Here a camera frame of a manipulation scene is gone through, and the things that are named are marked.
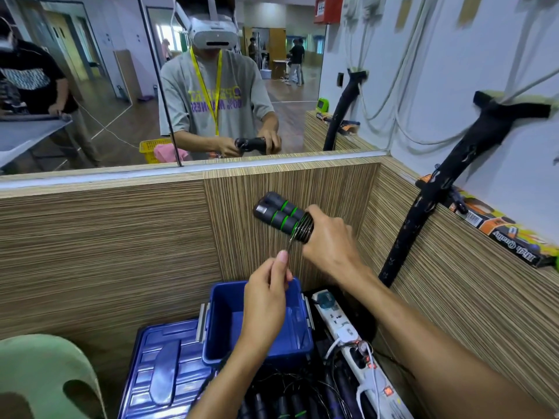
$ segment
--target hand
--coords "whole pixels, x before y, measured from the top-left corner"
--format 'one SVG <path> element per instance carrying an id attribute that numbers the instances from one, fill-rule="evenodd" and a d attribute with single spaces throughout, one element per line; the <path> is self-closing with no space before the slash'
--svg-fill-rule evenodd
<path id="1" fill-rule="evenodd" d="M 262 128 L 257 138 L 266 140 L 266 154 L 278 154 L 281 151 L 281 138 L 273 129 Z"/>
<path id="2" fill-rule="evenodd" d="M 352 227 L 339 217 L 328 217 L 317 205 L 309 206 L 307 211 L 314 220 L 314 230 L 303 246 L 303 256 L 346 287 L 347 278 L 355 275 L 349 271 L 366 267 L 357 250 Z"/>
<path id="3" fill-rule="evenodd" d="M 285 319 L 285 291 L 293 274 L 287 267 L 288 254 L 266 260 L 250 276 L 244 292 L 243 327 L 239 342 L 266 357 Z"/>
<path id="4" fill-rule="evenodd" d="M 62 116 L 63 111 L 64 111 L 64 106 L 60 106 L 56 103 L 49 107 L 49 114 L 53 116 Z"/>
<path id="5" fill-rule="evenodd" d="M 241 151 L 235 146 L 235 141 L 232 138 L 216 137 L 217 150 L 223 157 L 241 157 Z"/>

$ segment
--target blue storage box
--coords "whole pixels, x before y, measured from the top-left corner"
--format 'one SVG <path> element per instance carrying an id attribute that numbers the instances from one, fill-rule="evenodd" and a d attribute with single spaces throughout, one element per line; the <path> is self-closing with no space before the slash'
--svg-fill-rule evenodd
<path id="1" fill-rule="evenodd" d="M 202 360 L 206 365 L 216 366 L 235 347 L 243 324 L 246 283 L 225 282 L 212 288 L 202 351 Z M 268 353 L 268 362 L 276 365 L 292 363 L 312 352 L 308 315 L 301 284 L 298 279 L 294 279 L 286 292 L 285 321 Z"/>
<path id="2" fill-rule="evenodd" d="M 211 368 L 196 341 L 198 319 L 150 326 L 136 338 L 118 419 L 184 418 Z"/>

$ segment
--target pink bag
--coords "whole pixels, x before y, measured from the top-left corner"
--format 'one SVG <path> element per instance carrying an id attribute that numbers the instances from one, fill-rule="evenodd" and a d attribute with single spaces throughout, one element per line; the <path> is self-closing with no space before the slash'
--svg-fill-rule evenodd
<path id="1" fill-rule="evenodd" d="M 153 154 L 161 163 L 172 163 L 177 161 L 173 144 L 157 144 L 153 149 Z M 188 151 L 181 150 L 180 148 L 178 148 L 178 156 L 181 161 L 192 160 Z"/>

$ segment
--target fire alarm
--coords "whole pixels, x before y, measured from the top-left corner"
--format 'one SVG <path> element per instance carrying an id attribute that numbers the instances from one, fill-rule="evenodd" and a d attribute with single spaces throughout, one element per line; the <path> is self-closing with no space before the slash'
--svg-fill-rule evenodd
<path id="1" fill-rule="evenodd" d="M 340 23 L 344 0 L 316 0 L 314 23 Z"/>

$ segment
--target gray table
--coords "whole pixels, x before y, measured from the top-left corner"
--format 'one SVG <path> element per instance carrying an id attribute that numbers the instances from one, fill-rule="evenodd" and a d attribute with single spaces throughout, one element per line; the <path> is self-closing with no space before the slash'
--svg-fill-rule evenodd
<path id="1" fill-rule="evenodd" d="M 0 120 L 0 168 L 70 123 L 61 119 L 29 122 Z"/>

